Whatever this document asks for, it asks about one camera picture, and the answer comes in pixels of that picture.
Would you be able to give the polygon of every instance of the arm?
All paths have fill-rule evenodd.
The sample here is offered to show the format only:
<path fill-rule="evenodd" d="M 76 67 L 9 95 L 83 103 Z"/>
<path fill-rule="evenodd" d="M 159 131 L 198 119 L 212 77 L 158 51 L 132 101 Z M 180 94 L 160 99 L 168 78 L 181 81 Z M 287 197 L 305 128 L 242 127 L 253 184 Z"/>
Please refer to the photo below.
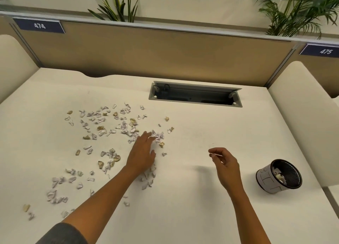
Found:
<path fill-rule="evenodd" d="M 62 221 L 69 224 L 66 230 L 62 229 L 66 224 L 57 224 L 57 230 L 52 228 L 37 243 L 95 244 L 128 187 L 154 163 L 156 154 L 154 150 L 150 152 L 150 146 L 155 138 L 150 136 L 150 132 L 138 136 L 123 169 Z"/>
<path fill-rule="evenodd" d="M 237 159 L 225 148 L 209 149 L 218 178 L 231 197 L 241 244 L 270 244 L 242 186 Z"/>

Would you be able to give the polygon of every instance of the person's left hand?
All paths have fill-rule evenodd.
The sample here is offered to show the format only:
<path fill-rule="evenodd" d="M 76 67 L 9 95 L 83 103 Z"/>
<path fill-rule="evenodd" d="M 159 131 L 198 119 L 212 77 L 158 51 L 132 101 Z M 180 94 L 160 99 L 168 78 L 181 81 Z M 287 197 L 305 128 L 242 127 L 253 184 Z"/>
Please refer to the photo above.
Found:
<path fill-rule="evenodd" d="M 137 175 L 145 172 L 154 163 L 156 154 L 154 150 L 150 152 L 150 146 L 155 137 L 150 137 L 151 135 L 151 132 L 144 131 L 141 136 L 138 136 L 127 158 L 126 167 L 132 169 Z"/>

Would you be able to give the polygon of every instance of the desk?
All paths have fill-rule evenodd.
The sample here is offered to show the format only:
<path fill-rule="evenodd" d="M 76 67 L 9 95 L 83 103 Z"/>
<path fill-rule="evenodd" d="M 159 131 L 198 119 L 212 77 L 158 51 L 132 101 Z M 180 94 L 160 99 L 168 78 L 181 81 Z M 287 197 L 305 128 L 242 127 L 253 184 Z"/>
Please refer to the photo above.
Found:
<path fill-rule="evenodd" d="M 109 171 L 111 178 L 122 168 L 133 145 L 128 137 L 116 133 L 83 140 L 87 132 L 78 111 L 108 106 L 112 112 L 101 124 L 114 129 L 121 121 L 112 113 L 124 108 L 124 102 L 132 108 L 126 117 L 147 114 L 138 121 L 141 132 L 165 132 L 165 146 L 153 146 L 153 187 L 142 191 L 143 183 L 133 182 L 126 193 L 130 207 L 121 201 L 98 243 L 240 243 L 231 200 L 208 157 L 207 150 L 218 146 L 237 157 L 244 188 L 272 243 L 339 243 L 338 218 L 266 88 L 236 85 L 243 88 L 238 92 L 243 108 L 236 108 L 148 100 L 154 80 L 159 79 L 89 78 L 76 71 L 42 68 L 0 105 L 2 243 L 36 242 L 62 220 L 63 210 L 76 208 L 90 189 L 103 186 L 108 176 L 97 165 L 101 151 L 114 148 L 121 155 Z M 74 126 L 64 120 L 69 110 Z M 97 132 L 92 122 L 90 127 Z M 82 149 L 87 144 L 94 149 L 91 155 Z M 78 149 L 81 153 L 75 156 Z M 258 186 L 256 171 L 273 159 L 286 159 L 299 169 L 300 189 L 271 195 Z M 69 197 L 67 203 L 50 204 L 45 194 L 51 178 L 70 177 L 65 168 L 84 175 L 56 187 L 59 196 Z M 86 181 L 91 170 L 95 182 Z M 78 182 L 84 185 L 80 190 L 75 188 Z M 22 211 L 25 203 L 36 215 L 32 221 Z"/>

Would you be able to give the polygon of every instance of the pen holder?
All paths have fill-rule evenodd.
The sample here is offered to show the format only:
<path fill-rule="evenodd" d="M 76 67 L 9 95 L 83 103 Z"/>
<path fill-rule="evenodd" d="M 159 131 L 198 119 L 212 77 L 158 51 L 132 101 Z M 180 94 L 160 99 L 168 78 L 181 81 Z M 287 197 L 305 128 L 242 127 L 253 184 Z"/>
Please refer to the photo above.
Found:
<path fill-rule="evenodd" d="M 259 186 L 269 193 L 297 189 L 302 184 L 298 169 L 282 159 L 273 160 L 271 164 L 258 170 L 256 178 Z"/>

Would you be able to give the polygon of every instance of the forearm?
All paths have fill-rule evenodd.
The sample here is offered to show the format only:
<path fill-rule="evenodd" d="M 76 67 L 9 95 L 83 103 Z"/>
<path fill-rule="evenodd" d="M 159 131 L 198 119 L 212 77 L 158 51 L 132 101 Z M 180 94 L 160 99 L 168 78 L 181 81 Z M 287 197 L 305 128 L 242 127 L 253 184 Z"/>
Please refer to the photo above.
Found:
<path fill-rule="evenodd" d="M 137 173 L 126 166 L 62 222 L 73 225 L 94 244 Z"/>
<path fill-rule="evenodd" d="M 245 191 L 230 196 L 237 217 L 241 244 L 270 244 Z"/>

